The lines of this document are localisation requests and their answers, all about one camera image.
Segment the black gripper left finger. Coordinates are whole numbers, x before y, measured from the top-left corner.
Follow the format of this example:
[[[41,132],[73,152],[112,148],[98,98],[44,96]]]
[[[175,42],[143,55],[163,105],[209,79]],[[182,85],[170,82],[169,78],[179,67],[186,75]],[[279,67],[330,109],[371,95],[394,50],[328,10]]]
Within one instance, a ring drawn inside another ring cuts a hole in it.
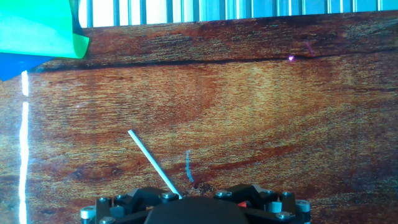
[[[80,210],[81,224],[144,222],[148,208],[154,208],[182,196],[155,187],[135,188],[127,194],[97,198],[92,206]]]

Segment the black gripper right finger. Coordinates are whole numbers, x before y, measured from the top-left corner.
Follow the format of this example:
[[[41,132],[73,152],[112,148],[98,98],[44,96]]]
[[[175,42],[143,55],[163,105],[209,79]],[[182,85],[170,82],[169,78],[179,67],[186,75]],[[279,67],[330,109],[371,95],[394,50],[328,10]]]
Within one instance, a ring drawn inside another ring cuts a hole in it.
[[[311,223],[310,202],[297,199],[293,192],[238,184],[216,191],[213,198],[235,203],[249,223]]]

